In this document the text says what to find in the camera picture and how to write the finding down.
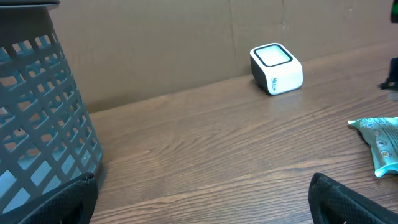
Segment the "teal plastic packet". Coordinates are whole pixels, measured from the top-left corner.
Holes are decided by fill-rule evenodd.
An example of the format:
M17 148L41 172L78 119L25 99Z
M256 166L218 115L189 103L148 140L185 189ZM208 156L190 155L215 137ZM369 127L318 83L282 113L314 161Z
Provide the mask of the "teal plastic packet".
M357 129L369 145L376 177L397 174L397 117L349 120L348 126Z

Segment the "grey plastic mesh basket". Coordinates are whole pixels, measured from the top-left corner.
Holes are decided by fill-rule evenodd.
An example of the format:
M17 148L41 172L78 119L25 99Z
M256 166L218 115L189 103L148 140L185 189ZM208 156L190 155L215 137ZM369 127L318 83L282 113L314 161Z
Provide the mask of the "grey plastic mesh basket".
M50 17L58 1L1 1L1 213L97 173L103 148Z

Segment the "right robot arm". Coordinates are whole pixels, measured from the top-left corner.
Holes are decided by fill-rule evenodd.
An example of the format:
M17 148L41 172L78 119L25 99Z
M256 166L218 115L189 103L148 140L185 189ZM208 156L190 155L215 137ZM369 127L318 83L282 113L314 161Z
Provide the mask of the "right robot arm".
M397 16L397 0L394 0L391 8L391 23L397 23ZM397 91L397 61L397 57L390 60L388 77L383 83L378 85L380 89Z

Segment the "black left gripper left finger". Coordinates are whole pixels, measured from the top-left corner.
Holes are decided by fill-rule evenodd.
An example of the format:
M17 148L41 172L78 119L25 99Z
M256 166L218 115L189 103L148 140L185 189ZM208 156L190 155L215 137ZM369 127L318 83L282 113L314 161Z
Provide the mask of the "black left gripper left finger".
M86 172L1 215L7 223L89 223L98 199L95 175Z

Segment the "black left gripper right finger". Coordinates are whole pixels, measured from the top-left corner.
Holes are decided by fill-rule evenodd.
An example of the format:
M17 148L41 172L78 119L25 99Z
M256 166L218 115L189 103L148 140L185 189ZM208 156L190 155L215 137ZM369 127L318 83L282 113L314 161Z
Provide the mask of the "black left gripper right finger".
M308 202L316 224L397 223L396 213L322 173L311 179Z

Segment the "white barcode scanner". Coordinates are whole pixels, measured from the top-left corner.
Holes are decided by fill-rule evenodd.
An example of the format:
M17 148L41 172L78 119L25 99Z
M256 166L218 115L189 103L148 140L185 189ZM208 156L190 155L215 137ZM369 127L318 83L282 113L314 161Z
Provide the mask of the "white barcode scanner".
M279 95L302 86L302 64L282 44L261 45L249 55L252 75L266 94Z

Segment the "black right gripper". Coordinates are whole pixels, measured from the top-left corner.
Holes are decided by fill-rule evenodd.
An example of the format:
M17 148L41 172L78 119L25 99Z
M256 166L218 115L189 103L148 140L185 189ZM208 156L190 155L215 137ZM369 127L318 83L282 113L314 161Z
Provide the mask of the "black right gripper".
M397 71L398 58L390 60L389 74L385 82L378 85L381 90L397 91L398 71Z

